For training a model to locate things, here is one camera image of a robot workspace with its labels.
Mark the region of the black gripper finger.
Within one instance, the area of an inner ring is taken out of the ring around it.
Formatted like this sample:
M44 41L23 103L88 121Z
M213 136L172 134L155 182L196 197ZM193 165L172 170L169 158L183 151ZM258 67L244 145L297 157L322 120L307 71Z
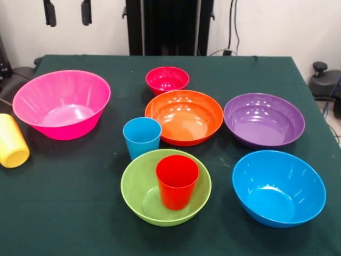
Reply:
M92 23L92 10L91 10L91 1L83 0L81 3L81 15L82 15L82 23L84 26L88 26Z
M55 7L50 0L43 0L46 25L55 27L56 26L56 15Z

